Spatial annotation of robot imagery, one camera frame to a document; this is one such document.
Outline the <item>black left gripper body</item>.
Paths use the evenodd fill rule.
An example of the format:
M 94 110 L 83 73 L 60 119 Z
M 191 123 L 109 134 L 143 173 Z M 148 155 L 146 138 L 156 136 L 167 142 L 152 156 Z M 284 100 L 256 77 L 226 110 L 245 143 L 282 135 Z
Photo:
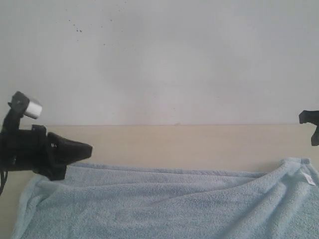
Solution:
M 1 171 L 53 174 L 52 135 L 42 125 L 34 124 L 31 129 L 3 126 L 0 130 Z

